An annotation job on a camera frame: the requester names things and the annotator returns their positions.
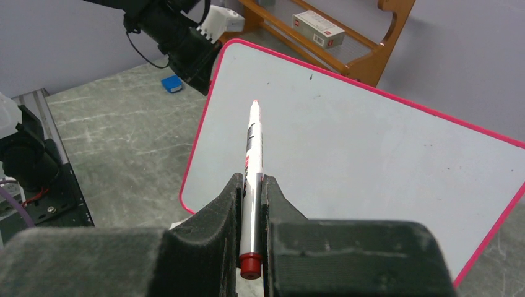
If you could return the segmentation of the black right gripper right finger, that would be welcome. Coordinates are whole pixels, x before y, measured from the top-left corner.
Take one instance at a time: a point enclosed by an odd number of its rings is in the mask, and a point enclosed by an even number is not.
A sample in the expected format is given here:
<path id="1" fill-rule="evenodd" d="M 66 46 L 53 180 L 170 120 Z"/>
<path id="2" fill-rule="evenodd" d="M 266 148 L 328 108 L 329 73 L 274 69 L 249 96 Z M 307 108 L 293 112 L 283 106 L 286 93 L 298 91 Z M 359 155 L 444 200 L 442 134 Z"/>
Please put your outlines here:
<path id="1" fill-rule="evenodd" d="M 423 224 L 309 219 L 274 177 L 262 183 L 265 296 L 456 296 Z"/>

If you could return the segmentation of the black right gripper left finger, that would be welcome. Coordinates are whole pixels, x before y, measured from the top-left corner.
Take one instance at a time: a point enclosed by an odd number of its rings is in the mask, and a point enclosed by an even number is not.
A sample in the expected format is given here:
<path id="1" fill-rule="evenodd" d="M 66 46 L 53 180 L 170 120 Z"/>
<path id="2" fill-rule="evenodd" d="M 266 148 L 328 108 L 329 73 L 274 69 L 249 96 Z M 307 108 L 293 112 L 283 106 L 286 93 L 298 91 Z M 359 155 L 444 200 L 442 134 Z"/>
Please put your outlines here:
<path id="1" fill-rule="evenodd" d="M 243 178 L 173 229 L 31 228 L 1 251 L 2 296 L 235 296 Z"/>

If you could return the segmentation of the pink framed whiteboard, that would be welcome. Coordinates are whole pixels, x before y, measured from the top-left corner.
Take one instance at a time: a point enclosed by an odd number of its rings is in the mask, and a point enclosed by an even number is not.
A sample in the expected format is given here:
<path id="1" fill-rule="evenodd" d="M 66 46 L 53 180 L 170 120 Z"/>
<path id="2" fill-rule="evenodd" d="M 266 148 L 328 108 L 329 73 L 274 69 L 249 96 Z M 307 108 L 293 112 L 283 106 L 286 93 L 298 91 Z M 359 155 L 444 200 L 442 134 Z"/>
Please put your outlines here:
<path id="1" fill-rule="evenodd" d="M 264 172 L 308 218 L 411 220 L 459 285 L 524 195 L 524 143 L 241 39 L 222 49 L 181 183 L 197 212 L 245 170 L 261 107 Z"/>

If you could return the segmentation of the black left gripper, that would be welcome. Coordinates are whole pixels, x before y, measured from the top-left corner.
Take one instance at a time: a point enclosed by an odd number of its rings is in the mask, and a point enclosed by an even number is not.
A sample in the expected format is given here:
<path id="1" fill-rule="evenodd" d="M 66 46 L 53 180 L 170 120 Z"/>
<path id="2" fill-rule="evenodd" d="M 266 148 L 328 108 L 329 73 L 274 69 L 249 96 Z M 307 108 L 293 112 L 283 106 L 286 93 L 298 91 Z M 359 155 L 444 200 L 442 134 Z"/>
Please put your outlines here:
<path id="1" fill-rule="evenodd" d="M 213 43 L 196 28 L 188 27 L 160 42 L 158 47 L 168 56 L 169 67 L 182 81 L 203 95 L 209 93 L 221 42 Z"/>

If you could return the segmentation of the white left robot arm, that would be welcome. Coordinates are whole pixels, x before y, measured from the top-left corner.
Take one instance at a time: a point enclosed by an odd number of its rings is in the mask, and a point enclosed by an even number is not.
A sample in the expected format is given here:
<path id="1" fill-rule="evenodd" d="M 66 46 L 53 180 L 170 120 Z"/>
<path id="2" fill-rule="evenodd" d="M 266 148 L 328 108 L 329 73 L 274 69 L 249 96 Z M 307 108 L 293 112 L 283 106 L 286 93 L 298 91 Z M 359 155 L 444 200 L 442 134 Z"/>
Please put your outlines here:
<path id="1" fill-rule="evenodd" d="M 212 67 L 222 48 L 199 28 L 210 16 L 210 1 L 204 2 L 199 22 L 185 16 L 197 1 L 100 0 L 92 3 L 122 10 L 127 37 L 144 32 L 168 58 L 164 69 L 171 69 L 199 93 L 209 93 Z"/>

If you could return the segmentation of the red capped whiteboard marker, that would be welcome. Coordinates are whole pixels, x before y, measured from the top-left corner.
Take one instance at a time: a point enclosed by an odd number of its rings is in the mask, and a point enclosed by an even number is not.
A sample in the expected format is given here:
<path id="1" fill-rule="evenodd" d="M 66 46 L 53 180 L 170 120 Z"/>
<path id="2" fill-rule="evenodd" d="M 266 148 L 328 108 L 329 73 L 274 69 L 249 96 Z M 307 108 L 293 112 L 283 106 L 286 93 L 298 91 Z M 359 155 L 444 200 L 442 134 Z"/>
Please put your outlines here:
<path id="1" fill-rule="evenodd" d="M 263 180 L 263 134 L 261 107 L 252 102 L 247 129 L 245 174 L 239 248 L 240 276 L 247 280 L 261 277 L 261 191 Z"/>

